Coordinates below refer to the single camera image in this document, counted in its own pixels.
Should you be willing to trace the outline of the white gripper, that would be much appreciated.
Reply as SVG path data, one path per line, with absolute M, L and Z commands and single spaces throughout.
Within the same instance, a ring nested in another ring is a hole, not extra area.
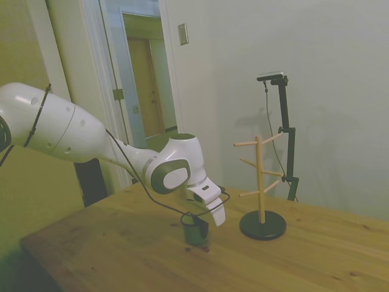
M 221 188 L 209 178 L 203 182 L 187 186 L 186 204 L 191 214 L 191 222 L 198 223 L 201 237 L 208 237 L 209 225 L 220 226 L 225 222 L 224 203 Z

